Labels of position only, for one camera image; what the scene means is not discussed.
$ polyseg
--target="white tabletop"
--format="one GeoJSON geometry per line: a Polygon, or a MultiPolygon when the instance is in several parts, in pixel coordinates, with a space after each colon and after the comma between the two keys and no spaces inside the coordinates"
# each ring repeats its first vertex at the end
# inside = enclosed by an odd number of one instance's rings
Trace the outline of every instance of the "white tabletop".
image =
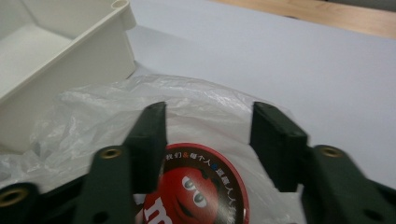
{"type": "Polygon", "coordinates": [[[133,0],[134,76],[196,77],[286,107],[396,188],[396,40],[208,1],[133,0]]]}

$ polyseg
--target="wooden strip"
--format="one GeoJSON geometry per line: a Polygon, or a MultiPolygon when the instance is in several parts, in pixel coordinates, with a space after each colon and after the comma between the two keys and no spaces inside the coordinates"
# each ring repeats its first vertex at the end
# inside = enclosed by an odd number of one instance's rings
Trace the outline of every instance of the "wooden strip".
{"type": "Polygon", "coordinates": [[[396,39],[396,13],[315,0],[214,0],[368,35],[396,39]]]}

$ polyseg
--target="white box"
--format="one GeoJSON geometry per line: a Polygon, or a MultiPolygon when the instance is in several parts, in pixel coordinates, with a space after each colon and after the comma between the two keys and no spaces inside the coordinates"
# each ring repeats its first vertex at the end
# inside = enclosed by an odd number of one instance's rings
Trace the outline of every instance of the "white box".
{"type": "Polygon", "coordinates": [[[127,78],[129,1],[0,1],[0,153],[23,152],[36,118],[66,89],[127,78]]]}

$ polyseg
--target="plastic bag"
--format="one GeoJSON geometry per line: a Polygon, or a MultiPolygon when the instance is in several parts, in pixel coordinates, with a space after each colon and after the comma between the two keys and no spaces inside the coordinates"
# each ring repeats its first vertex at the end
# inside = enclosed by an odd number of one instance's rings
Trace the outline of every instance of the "plastic bag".
{"type": "Polygon", "coordinates": [[[304,222],[298,195],[278,193],[248,145],[252,102],[262,100],[186,77],[132,77],[63,92],[37,122],[32,149],[1,156],[0,187],[30,181],[47,191],[86,174],[96,150],[119,145],[142,109],[160,101],[169,144],[205,145],[233,164],[247,190],[249,223],[304,222]]]}

